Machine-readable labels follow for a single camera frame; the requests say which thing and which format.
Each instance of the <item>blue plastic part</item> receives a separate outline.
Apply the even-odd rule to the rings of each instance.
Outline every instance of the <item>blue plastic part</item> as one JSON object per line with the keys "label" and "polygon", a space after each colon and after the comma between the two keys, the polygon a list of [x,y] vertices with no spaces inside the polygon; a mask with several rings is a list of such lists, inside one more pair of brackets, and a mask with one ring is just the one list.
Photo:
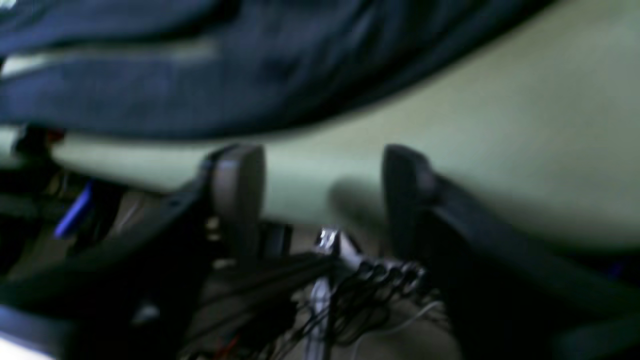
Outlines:
{"label": "blue plastic part", "polygon": [[82,221],[89,214],[89,210],[93,207],[93,182],[90,181],[80,193],[76,201],[71,205],[67,214],[60,220],[54,235],[56,238],[63,239],[77,231]]}

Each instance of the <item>dark blue fabric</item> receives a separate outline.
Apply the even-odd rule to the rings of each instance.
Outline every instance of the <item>dark blue fabric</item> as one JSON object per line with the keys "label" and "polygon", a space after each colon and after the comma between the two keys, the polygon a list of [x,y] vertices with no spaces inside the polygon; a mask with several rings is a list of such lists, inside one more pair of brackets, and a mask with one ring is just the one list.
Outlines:
{"label": "dark blue fabric", "polygon": [[[332,104],[344,111],[428,76],[531,3],[537,1],[247,0],[235,19],[212,30],[222,58],[48,67],[0,83],[0,121],[211,138],[321,120],[314,114]],[[387,70],[404,59],[411,61],[403,70]]]}
{"label": "dark blue fabric", "polygon": [[0,9],[0,58],[82,41],[158,38],[208,20],[221,1],[17,0]]}

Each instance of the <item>beige panel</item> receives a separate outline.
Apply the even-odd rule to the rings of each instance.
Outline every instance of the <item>beige panel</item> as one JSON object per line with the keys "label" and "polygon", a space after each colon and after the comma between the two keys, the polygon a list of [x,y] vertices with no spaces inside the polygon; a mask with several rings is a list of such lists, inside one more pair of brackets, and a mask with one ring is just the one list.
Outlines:
{"label": "beige panel", "polygon": [[[386,143],[436,169],[503,219],[572,249],[640,248],[640,1],[556,6],[395,98],[304,131],[255,136],[268,149],[265,215],[382,221]],[[168,191],[233,139],[136,143],[72,135],[70,168]]]}

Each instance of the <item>white cable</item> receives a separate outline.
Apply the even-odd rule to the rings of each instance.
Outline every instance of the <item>white cable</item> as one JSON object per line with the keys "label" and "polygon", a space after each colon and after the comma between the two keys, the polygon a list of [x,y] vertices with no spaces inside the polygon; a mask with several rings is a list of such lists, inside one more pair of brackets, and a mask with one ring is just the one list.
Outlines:
{"label": "white cable", "polygon": [[120,222],[115,226],[116,233],[120,233],[122,229],[127,225],[127,223],[131,220],[133,215],[138,212],[141,208],[142,198],[138,198],[138,200],[129,208],[127,213],[122,217]]}
{"label": "white cable", "polygon": [[422,310],[418,311],[416,315],[414,315],[409,320],[403,322],[402,324],[398,325],[397,327],[391,328],[389,330],[371,331],[362,335],[360,339],[356,341],[355,346],[353,347],[353,355],[351,355],[351,360],[358,359],[358,349],[360,348],[360,344],[362,343],[362,340],[366,338],[370,338],[372,336],[385,336],[385,335],[391,335],[391,334],[395,334],[396,332],[402,331],[405,328],[407,328],[409,325],[413,324],[414,321],[418,320],[420,317],[422,317],[423,315],[431,311],[434,307],[439,305],[443,305],[443,302],[442,301],[430,302],[429,304],[427,304],[427,306],[423,307]]}
{"label": "white cable", "polygon": [[63,197],[67,192],[68,184],[69,184],[69,172],[63,171],[62,174],[58,177],[58,189],[56,189],[56,193],[54,195],[59,198]]}

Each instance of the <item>electrical wiring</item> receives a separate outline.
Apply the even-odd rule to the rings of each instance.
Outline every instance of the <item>electrical wiring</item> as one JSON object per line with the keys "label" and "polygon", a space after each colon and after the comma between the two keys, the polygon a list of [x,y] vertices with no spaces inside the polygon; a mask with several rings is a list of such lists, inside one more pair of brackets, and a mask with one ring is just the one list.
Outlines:
{"label": "electrical wiring", "polygon": [[[325,341],[331,346],[355,345],[357,349],[362,339],[375,334],[387,333],[387,331],[379,332],[376,329],[383,327],[389,321],[391,304],[406,300],[415,294],[414,289],[408,287],[408,277],[391,275],[391,270],[387,275],[375,270],[374,267],[366,274],[355,272],[349,277],[343,278],[334,286],[328,297],[298,302],[297,312],[307,310],[309,313],[309,318],[303,325],[287,332],[288,336],[281,337],[282,341],[279,345],[276,346],[276,342],[270,343],[261,351],[252,352],[244,356],[243,359],[283,360],[301,341],[309,336],[320,336],[316,340]],[[325,303],[327,306],[314,306],[318,303]],[[326,327],[327,324],[328,328],[315,332],[318,327]]]}
{"label": "electrical wiring", "polygon": [[213,360],[224,360],[224,359],[226,359],[227,356],[229,355],[229,352],[231,352],[231,350],[233,350],[233,348],[236,346],[238,340],[239,339],[238,339],[237,336],[235,338],[233,338],[233,340],[231,340],[226,347],[223,347],[222,349],[220,349],[216,353],[216,356],[213,358]]}
{"label": "electrical wiring", "polygon": [[127,213],[120,219],[120,221],[115,226],[115,231],[121,233],[124,227],[129,223],[129,221],[133,218],[141,208],[142,199],[137,199],[136,202],[129,208]]}
{"label": "electrical wiring", "polygon": [[409,325],[413,324],[414,321],[418,320],[420,317],[424,316],[426,313],[428,313],[429,311],[431,311],[433,308],[435,308],[436,306],[441,306],[443,305],[443,302],[440,301],[434,301],[430,304],[428,304],[427,306],[423,307],[420,311],[418,311],[418,313],[416,315],[414,315],[413,317],[411,317],[409,320],[403,322],[402,324],[398,325],[397,327],[391,328],[389,330],[380,330],[380,331],[372,331],[372,332],[368,332],[367,334],[364,334],[360,337],[360,339],[358,339],[358,341],[356,341],[354,347],[353,347],[353,353],[351,355],[351,360],[357,360],[358,359],[358,349],[360,348],[360,344],[362,344],[364,339],[373,337],[373,336],[386,336],[386,335],[391,335],[391,334],[395,334],[399,331],[404,330],[405,328],[407,328]]}

